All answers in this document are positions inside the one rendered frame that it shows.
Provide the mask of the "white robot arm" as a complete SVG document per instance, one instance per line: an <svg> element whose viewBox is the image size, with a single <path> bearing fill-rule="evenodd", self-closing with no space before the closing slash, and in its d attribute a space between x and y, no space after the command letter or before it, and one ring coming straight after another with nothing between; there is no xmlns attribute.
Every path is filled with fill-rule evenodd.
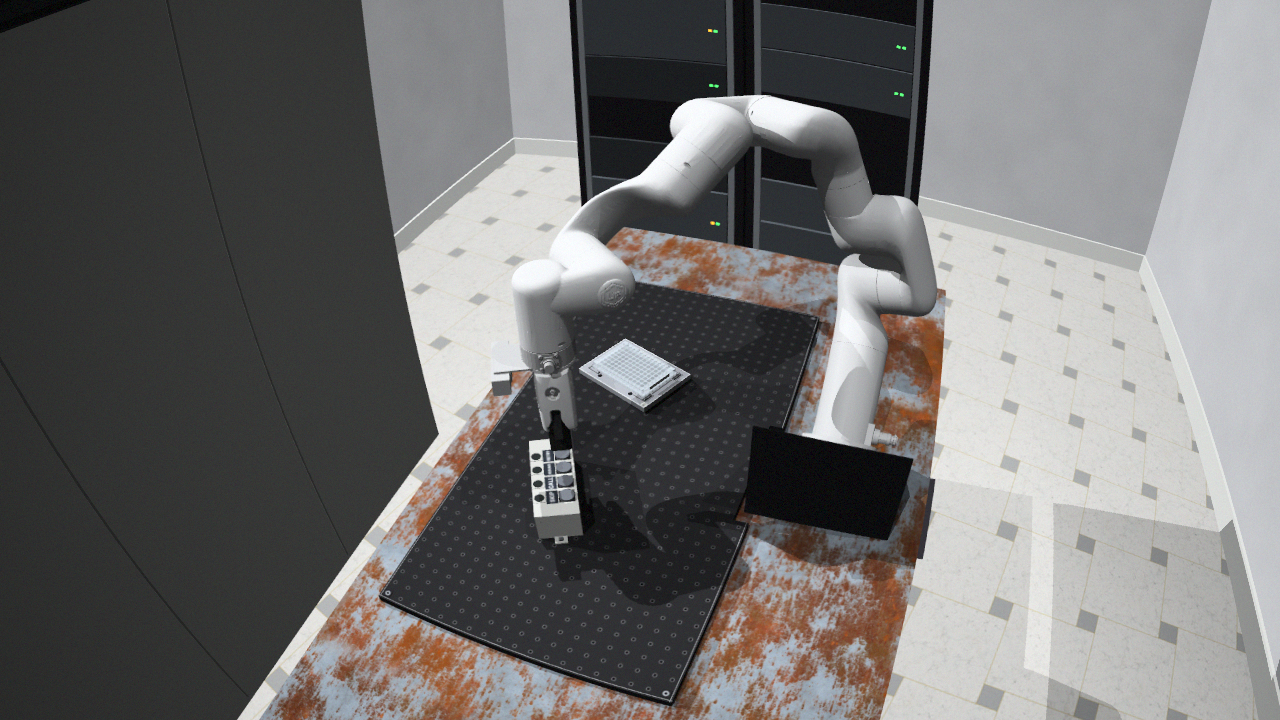
<svg viewBox="0 0 1280 720"><path fill-rule="evenodd" d="M873 424L890 346L881 314L925 316L934 307L922 211L910 199L872 193L856 135L836 111L768 95L700 97L675 111L669 129L676 138L643 174L572 217L549 260L515 272L518 343L492 342L493 396L512 395L512 372L552 373L570 364L573 316L611 313L632 299L634 273L603 243L644 218L689 217L751 145L812 160L835 242L854 252L838 266L826 380L813 433L803 436L873 451L870 445L896 446L897 436Z"/></svg>

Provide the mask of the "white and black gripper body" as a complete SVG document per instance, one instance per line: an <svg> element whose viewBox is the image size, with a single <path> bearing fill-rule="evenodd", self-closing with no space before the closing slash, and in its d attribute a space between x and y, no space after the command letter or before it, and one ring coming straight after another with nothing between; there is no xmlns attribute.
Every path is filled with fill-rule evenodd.
<svg viewBox="0 0 1280 720"><path fill-rule="evenodd" d="M562 366L553 373L540 372L532 369L532 380L535 386L535 392L538 397L538 407L541 416L541 425L544 430L549 430L552 421L550 411L561 410L561 420L571 430L577 427L577 416L573 398L573 377L571 365L577 357L577 351L573 360Z"/></svg>

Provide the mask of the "white operator panel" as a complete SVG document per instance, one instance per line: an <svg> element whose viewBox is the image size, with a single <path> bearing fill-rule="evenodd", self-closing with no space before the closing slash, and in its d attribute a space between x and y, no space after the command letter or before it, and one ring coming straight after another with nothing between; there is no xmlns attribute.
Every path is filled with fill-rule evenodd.
<svg viewBox="0 0 1280 720"><path fill-rule="evenodd" d="M567 544L570 536L582 536L573 450L552 451L549 439L535 439L529 441L529 451L539 539Z"/></svg>

